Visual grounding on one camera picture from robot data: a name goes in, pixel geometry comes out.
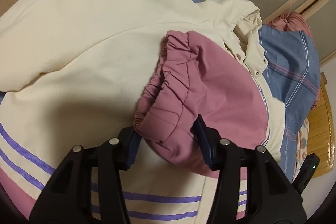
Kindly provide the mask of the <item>pink and cream hooded jacket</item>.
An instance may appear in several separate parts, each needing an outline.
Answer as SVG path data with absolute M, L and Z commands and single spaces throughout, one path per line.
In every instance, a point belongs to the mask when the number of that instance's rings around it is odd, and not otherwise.
M 276 160 L 284 104 L 263 72 L 259 8 L 248 0 L 19 0 L 1 17 L 1 184 L 25 218 L 69 150 L 101 145 L 131 126 L 169 31 L 195 31 L 233 65 L 242 92 L 231 110 L 248 113 L 247 87 L 266 123 L 253 132 Z

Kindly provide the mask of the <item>floral cream blanket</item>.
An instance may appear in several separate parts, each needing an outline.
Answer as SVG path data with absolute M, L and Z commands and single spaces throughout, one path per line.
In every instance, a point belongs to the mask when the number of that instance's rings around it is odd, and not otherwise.
M 295 170 L 293 181 L 297 177 L 303 162 L 307 156 L 307 141 L 309 135 L 309 120 L 306 118 L 297 134 L 297 149 L 295 157 Z

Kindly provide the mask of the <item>wooden headboard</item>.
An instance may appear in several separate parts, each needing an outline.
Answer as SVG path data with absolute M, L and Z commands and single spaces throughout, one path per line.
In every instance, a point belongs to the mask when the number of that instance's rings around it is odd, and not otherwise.
M 327 80 L 323 72 L 320 74 L 320 78 L 319 103 L 307 116 L 309 120 L 307 152 L 309 155 L 315 153 L 320 159 L 313 178 L 331 172 L 335 157 L 334 121 L 326 90 Z

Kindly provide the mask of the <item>blue plaid duvet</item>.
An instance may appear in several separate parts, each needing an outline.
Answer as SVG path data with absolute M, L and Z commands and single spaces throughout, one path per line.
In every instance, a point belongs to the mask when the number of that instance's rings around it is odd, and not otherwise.
M 285 104 L 280 167 L 291 180 L 297 134 L 311 107 L 318 101 L 318 55 L 313 39 L 303 31 L 284 32 L 264 25 L 259 31 L 259 42 L 268 61 L 263 76 L 272 95 Z

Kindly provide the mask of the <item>pink quilt roll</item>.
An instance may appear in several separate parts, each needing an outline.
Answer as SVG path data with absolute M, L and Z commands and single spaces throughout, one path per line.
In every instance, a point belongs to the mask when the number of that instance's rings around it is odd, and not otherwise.
M 310 38 L 313 34 L 307 25 L 305 19 L 297 12 L 287 12 L 279 15 L 274 20 L 268 23 L 268 26 L 279 31 L 303 31 Z

